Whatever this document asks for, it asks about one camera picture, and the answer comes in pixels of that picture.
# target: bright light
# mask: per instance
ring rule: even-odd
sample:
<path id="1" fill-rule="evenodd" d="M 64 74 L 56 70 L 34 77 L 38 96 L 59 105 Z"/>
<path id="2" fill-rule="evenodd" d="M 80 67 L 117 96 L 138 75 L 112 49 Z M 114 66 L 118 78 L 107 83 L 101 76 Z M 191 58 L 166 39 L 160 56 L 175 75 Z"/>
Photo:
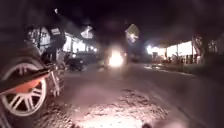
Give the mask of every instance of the bright light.
<path id="1" fill-rule="evenodd" d="M 152 47 L 150 45 L 148 45 L 146 47 L 146 51 L 147 51 L 148 54 L 152 54 Z"/>
<path id="2" fill-rule="evenodd" d="M 121 56 L 120 52 L 118 51 L 112 51 L 112 56 L 109 59 L 109 65 L 111 67 L 121 67 L 124 60 Z"/>
<path id="3" fill-rule="evenodd" d="M 93 49 L 93 51 L 94 51 L 94 52 L 97 52 L 97 49 L 96 49 L 96 48 L 94 48 L 94 49 Z"/>
<path id="4" fill-rule="evenodd" d="M 128 38 L 131 40 L 132 43 L 134 43 L 136 41 L 136 39 L 138 38 L 138 36 L 131 33 L 131 34 L 128 34 Z"/>
<path id="5" fill-rule="evenodd" d="M 87 26 L 87 28 L 81 33 L 82 37 L 86 39 L 92 39 L 93 38 L 93 33 L 90 32 L 92 27 Z"/>
<path id="6" fill-rule="evenodd" d="M 158 52 L 158 51 L 159 51 L 159 48 L 157 48 L 157 47 L 152 48 L 152 52 Z"/>

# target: tire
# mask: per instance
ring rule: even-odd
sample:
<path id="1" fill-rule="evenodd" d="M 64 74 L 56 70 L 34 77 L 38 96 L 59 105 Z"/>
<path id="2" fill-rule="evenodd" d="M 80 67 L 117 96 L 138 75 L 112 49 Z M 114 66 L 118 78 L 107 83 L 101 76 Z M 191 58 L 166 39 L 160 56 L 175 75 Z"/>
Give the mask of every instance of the tire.
<path id="1" fill-rule="evenodd" d="M 10 78 L 10 72 L 13 72 L 13 71 L 15 71 L 15 73 L 20 72 L 20 70 L 17 71 L 16 68 L 18 66 L 23 67 L 23 65 L 24 65 L 24 67 L 27 67 L 27 69 L 24 68 L 24 72 L 25 72 L 25 70 L 40 70 L 40 69 L 44 68 L 41 61 L 39 61 L 39 59 L 35 58 L 34 56 L 13 57 L 7 62 L 7 65 L 5 64 L 4 66 L 1 67 L 1 70 L 0 70 L 1 80 L 6 80 L 6 79 Z M 6 94 L 6 95 L 0 96 L 0 106 L 2 106 L 2 109 L 6 115 L 6 118 L 7 118 L 8 122 L 10 123 L 10 125 L 12 125 L 12 128 L 32 127 L 31 125 L 32 125 L 32 122 L 34 121 L 34 117 L 36 116 L 38 111 L 43 107 L 43 104 L 45 104 L 47 93 L 48 93 L 47 80 L 43 80 L 43 81 L 41 81 L 40 85 L 33 88 L 32 91 L 29 93 L 23 93 L 23 94 L 16 93 L 15 96 L 13 98 L 11 98 L 12 100 L 9 100 L 9 95 L 11 95 L 11 94 Z M 32 100 L 32 105 L 31 105 L 31 100 L 28 100 L 27 98 L 24 98 L 24 99 L 22 98 L 24 95 L 27 96 L 28 94 L 30 95 L 29 97 L 31 97 L 29 99 Z M 25 108 L 24 104 L 25 104 L 27 110 L 25 112 L 19 111 L 18 110 L 19 107 Z"/>

